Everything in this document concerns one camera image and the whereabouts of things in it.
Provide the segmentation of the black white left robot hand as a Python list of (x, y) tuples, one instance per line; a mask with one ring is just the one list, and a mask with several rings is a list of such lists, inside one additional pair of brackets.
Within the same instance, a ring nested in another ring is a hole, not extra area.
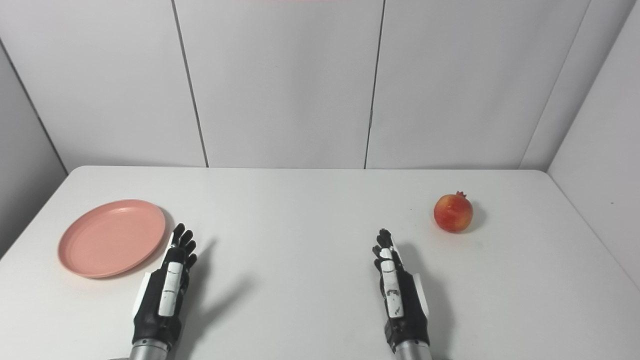
[(158, 269), (147, 276), (134, 312), (132, 351), (168, 354), (178, 342), (183, 324), (180, 312), (190, 284), (190, 271), (198, 260), (194, 233), (179, 223)]

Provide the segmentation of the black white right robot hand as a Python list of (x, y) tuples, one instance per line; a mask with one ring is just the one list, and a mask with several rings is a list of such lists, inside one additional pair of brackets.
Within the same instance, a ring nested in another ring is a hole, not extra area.
[(428, 333), (429, 307), (418, 273), (410, 273), (393, 235), (381, 228), (372, 251), (387, 321), (384, 337), (397, 360), (432, 360)]

